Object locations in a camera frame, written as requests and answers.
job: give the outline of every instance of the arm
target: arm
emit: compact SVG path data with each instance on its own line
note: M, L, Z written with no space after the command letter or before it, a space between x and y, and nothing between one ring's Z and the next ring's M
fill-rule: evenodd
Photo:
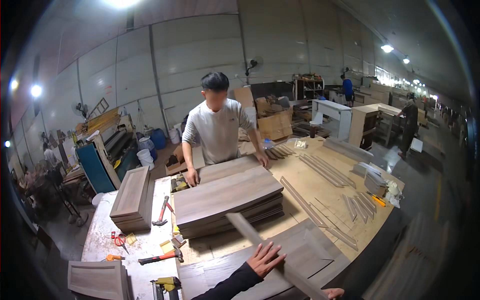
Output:
M192 156L192 142L195 139L196 134L197 128L192 121L191 115L189 115L187 118L187 124L185 125L185 131L182 134L181 148L183 150L183 158L185 159L188 170L185 179L191 186L196 186L200 183L197 170L195 170L195 167L193 166Z
M230 300L238 293L262 282L263 278L287 256L286 254L277 256L282 247L277 246L270 251L272 246L273 242L263 249L262 244L258 245L255 253L229 278L192 300Z
M255 147L255 156L262 166L268 166L268 156L265 154L265 151L260 147L259 133L255 128L254 124L248 119L247 113L241 108L239 110L239 126L245 129L248 133L248 137Z

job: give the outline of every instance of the black hair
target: black hair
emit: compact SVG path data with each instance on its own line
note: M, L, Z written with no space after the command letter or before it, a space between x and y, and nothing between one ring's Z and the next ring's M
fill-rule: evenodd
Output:
M202 77L202 88L204 90L213 90L215 92L227 91L230 83L228 77L222 72L210 72Z

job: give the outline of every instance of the red scissors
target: red scissors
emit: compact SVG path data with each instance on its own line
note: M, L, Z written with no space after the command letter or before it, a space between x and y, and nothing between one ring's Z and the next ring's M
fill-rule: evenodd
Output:
M119 234L119 236L115 237L115 239L113 241L115 242L115 245L122 246L125 249L125 251L127 252L127 254L130 254L130 253L128 253L127 248L125 247L125 242L127 241L127 238L125 237L125 235L123 233L121 233L121 234Z

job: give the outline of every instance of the man's hand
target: man's hand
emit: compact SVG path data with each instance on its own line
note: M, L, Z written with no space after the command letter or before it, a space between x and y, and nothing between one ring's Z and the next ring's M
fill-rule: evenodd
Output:
M188 184L191 186L196 186L200 183L200 179L198 178L198 173L195 168L189 168L187 174L185 175L185 179L187 180Z
M345 293L345 290L342 288L326 288L322 289L322 292L324 292L329 299L337 299Z
M268 245L262 249L262 244L258 245L257 250L255 253L247 260L248 265L252 268L255 273L257 273L260 278L264 278L270 271L282 262L286 254L282 254L275 258L278 251L282 248L282 246L276 246L273 250L270 249L273 246L273 242L271 241Z
M260 152L255 152L255 157L262 164L262 166L264 166L265 168L268 166L268 156L264 150L261 150Z

